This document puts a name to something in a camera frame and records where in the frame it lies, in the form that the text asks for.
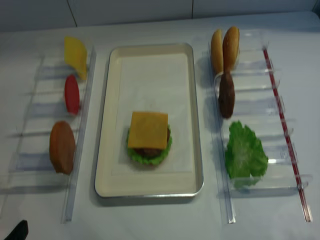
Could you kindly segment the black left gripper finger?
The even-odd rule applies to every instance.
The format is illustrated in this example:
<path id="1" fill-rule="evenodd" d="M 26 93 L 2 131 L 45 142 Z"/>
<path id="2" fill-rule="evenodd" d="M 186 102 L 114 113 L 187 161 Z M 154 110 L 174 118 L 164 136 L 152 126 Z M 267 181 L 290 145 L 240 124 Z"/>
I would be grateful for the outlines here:
<path id="1" fill-rule="evenodd" d="M 21 220 L 4 240 L 25 240 L 29 234 L 27 220 Z"/>

